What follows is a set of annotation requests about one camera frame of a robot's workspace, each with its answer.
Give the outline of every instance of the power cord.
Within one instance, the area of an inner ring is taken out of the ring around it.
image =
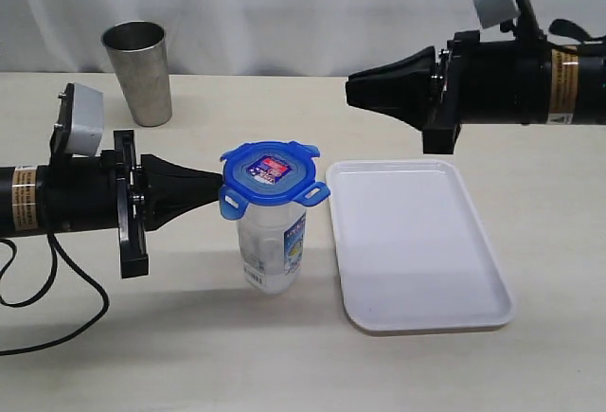
[[[74,339],[76,336],[79,336],[83,332],[90,329],[109,310],[110,297],[107,295],[107,292],[105,291],[105,289],[103,289],[103,287],[98,282],[96,282],[94,279],[92,279],[86,272],[84,272],[84,270],[82,270],[69,257],[69,255],[65,252],[65,250],[63,249],[63,247],[57,240],[57,237],[55,237],[55,234],[52,231],[48,231],[48,233],[46,234],[46,240],[48,241],[48,246],[50,248],[51,264],[50,264],[50,273],[48,274],[48,278],[46,279],[45,284],[31,298],[28,298],[27,300],[20,301],[20,302],[13,302],[13,303],[7,302],[3,298],[2,294],[0,293],[0,304],[2,304],[4,306],[8,306],[10,308],[25,308],[26,306],[32,305],[32,304],[36,303],[37,301],[39,301],[41,298],[43,298],[48,293],[48,291],[50,290],[51,286],[53,285],[53,283],[55,282],[55,279],[57,277],[57,267],[58,267],[57,254],[59,254],[59,257],[61,257],[61,259],[67,264],[67,266],[69,268],[71,268],[76,273],[76,275],[78,275],[80,278],[84,279],[84,281],[86,281],[88,284],[90,284],[90,286],[98,292],[98,294],[101,297],[101,301],[102,301],[101,309],[98,311],[98,313],[92,319],[90,319],[88,322],[86,322],[84,325],[82,325],[75,331],[72,331],[71,333],[67,334],[66,336],[63,336],[61,338],[58,338],[58,339],[55,339],[52,341],[48,341],[46,343],[38,344],[35,346],[29,346],[29,347],[19,348],[19,349],[0,350],[0,357],[6,356],[6,355],[19,355],[22,353],[30,353],[30,352],[35,352],[38,350],[53,348],[55,346],[58,346],[59,344],[63,344],[67,341],[70,341],[70,340]],[[0,281],[1,281],[2,278],[4,277],[5,273],[10,268],[10,266],[13,264],[14,260],[17,257],[17,245],[13,241],[8,240],[8,239],[0,239],[0,243],[4,244],[8,248],[10,248],[10,250],[12,252],[9,261],[0,270]]]

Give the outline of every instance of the blue lid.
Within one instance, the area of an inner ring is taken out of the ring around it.
[[[220,192],[222,215],[237,220],[249,203],[282,206],[298,202],[315,206],[329,195],[328,187],[315,181],[313,158],[320,151],[298,142],[243,144],[224,153],[224,185]]]

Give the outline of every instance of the plastic tray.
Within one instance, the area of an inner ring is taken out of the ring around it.
[[[344,304],[356,325],[489,330],[511,320],[508,287],[454,166],[346,161],[327,181]]]

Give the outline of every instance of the lid sticker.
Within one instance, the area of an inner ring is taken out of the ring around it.
[[[265,185],[275,185],[284,178],[292,168],[283,160],[265,155],[251,164],[247,171],[258,182]]]

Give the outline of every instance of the clear plastic bottle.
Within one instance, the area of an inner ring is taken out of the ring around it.
[[[226,153],[220,209],[236,220],[244,276],[267,294],[288,289],[300,272],[308,206],[330,192],[315,181],[313,146],[244,144]]]

